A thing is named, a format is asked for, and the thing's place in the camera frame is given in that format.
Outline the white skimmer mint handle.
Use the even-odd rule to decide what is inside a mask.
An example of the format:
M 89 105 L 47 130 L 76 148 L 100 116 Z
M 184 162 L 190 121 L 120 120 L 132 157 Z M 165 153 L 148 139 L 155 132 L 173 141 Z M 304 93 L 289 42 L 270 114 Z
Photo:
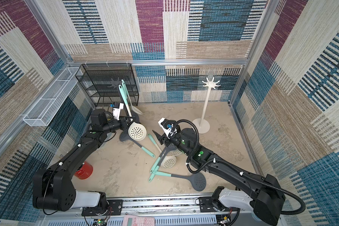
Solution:
M 138 115 L 143 115 L 144 113 L 142 111 L 140 111 L 137 107 L 135 107 L 133 104 L 132 104 L 132 101 L 131 101 L 131 97 L 130 97 L 130 94 L 128 92 L 128 89 L 126 87 L 126 83 L 124 80 L 122 80 L 122 86 L 123 86 L 123 89 L 124 91 L 126 92 L 126 95 L 127 95 L 127 98 L 130 102 L 130 107 L 131 107 L 131 110 L 135 113 L 137 113 Z

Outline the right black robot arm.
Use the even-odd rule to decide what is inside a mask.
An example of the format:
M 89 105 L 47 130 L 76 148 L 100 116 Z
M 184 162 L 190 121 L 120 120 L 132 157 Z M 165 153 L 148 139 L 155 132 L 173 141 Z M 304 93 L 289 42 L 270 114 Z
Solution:
M 271 226 L 277 225 L 285 203 L 285 192 L 274 176 L 263 177 L 227 162 L 202 146 L 192 128 L 178 130 L 171 137 L 157 132 L 155 136 L 167 149 L 178 149 L 188 157 L 186 163 L 191 173 L 206 171 L 235 185 L 249 196 L 250 201 L 243 203 L 257 218 Z

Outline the grey utensil rack stand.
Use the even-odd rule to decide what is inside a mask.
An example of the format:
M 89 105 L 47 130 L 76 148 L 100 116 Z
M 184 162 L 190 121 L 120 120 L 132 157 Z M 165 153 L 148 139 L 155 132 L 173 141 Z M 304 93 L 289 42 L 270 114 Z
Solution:
M 121 94 L 121 92 L 119 90 L 119 85 L 122 86 L 122 89 L 123 89 L 124 93 L 126 94 L 126 97 L 124 97 Z M 109 86 L 109 88 L 116 88 L 119 91 L 119 94 L 121 96 L 121 102 L 124 103 L 124 105 L 125 105 L 125 111 L 126 111 L 127 116 L 133 117 L 134 122 L 140 123 L 139 115 L 136 112 L 134 112 L 134 106 L 132 105 L 131 97 L 130 97 L 130 94 L 129 94 L 129 89 L 127 88 L 124 80 L 121 80 L 121 82 L 119 80 L 117 80 L 117 81 L 112 80 L 111 86 Z

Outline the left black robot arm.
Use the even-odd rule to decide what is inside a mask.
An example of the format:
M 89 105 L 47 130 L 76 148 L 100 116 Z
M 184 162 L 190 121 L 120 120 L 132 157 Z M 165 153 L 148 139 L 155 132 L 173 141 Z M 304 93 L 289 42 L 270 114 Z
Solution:
M 96 109 L 90 115 L 89 129 L 79 143 L 61 160 L 47 169 L 38 170 L 33 176 L 33 207 L 39 210 L 67 211 L 74 208 L 91 209 L 104 214 L 109 208 L 105 193 L 77 191 L 72 178 L 86 159 L 104 142 L 109 133 L 129 127 L 133 117 L 107 117 L 104 109 Z

